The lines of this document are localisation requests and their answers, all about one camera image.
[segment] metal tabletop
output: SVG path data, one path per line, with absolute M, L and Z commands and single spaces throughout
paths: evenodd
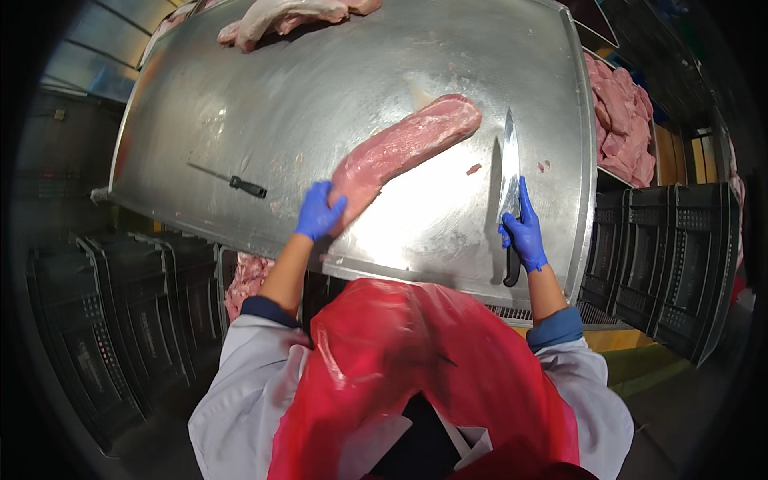
M 310 268 L 348 280 L 437 282 L 528 310 L 525 275 L 512 289 L 502 284 L 496 231 L 498 139 L 509 106 L 547 257 L 575 302 L 591 237 L 596 140 L 566 8 L 548 0 L 387 0 L 340 25 L 268 35 L 249 55 L 218 45 L 219 29 L 251 3 L 217 5 L 158 41 L 123 119 L 111 200 L 274 258 L 312 182 L 330 178 L 358 143 L 423 102 L 459 93 L 483 113 L 475 135 L 391 180 Z M 262 185 L 266 199 L 187 162 Z

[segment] black handle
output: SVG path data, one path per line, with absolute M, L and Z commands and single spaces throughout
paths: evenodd
M 515 286 L 520 277 L 520 255 L 515 250 L 515 236 L 512 235 L 512 232 L 506 225 L 504 225 L 504 230 L 507 230 L 507 235 L 509 235 L 509 240 L 511 241 L 511 245 L 507 247 L 507 276 L 504 278 L 504 284 L 506 286 Z
M 234 188 L 235 190 L 239 188 L 242 191 L 253 195 L 254 197 L 259 197 L 259 198 L 266 197 L 266 188 L 256 184 L 252 184 L 250 182 L 246 182 L 238 176 L 234 176 L 230 178 L 230 187 Z

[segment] gloved hand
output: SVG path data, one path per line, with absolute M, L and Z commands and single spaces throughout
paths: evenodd
M 544 255 L 544 246 L 541 244 L 541 228 L 538 226 L 538 216 L 533 211 L 531 201 L 528 199 L 528 188 L 525 186 L 525 177 L 520 177 L 520 214 L 521 221 L 510 213 L 502 215 L 504 225 L 507 226 L 515 238 L 515 251 L 520 255 L 520 263 L 525 271 L 541 271 L 548 263 Z M 502 247 L 509 248 L 511 239 L 503 225 L 498 226 L 498 232 L 502 235 Z
M 328 207 L 328 193 L 331 187 L 333 182 L 326 180 L 315 182 L 306 191 L 295 233 L 306 235 L 316 242 L 336 225 L 346 208 L 346 197 L 342 195 L 333 207 Z

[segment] knife blade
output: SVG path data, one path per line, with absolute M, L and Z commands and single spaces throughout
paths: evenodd
M 220 174 L 218 172 L 215 172 L 213 170 L 208 170 L 205 167 L 201 167 L 200 165 L 193 164 L 192 162 L 187 162 L 187 165 L 189 165 L 192 168 L 196 168 L 200 170 L 201 172 L 205 172 L 206 174 L 213 175 L 216 178 L 220 178 L 221 180 L 224 180 L 225 182 L 228 182 L 230 187 L 234 188 L 235 190 L 242 190 L 246 192 L 247 194 L 251 194 L 254 197 L 257 198 L 265 198 L 266 197 L 266 188 L 252 184 L 250 182 L 246 182 L 242 178 L 238 177 L 237 175 L 233 175 L 232 177 L 227 177 L 227 175 Z
M 509 212 L 520 218 L 520 154 L 518 150 L 518 132 L 511 108 L 507 108 L 504 124 L 504 144 L 502 146 L 502 188 L 498 199 L 498 222 L 504 225 L 502 215 Z M 515 286 L 520 277 L 520 256 L 515 250 L 515 236 L 504 225 L 512 244 L 507 249 L 506 286 Z

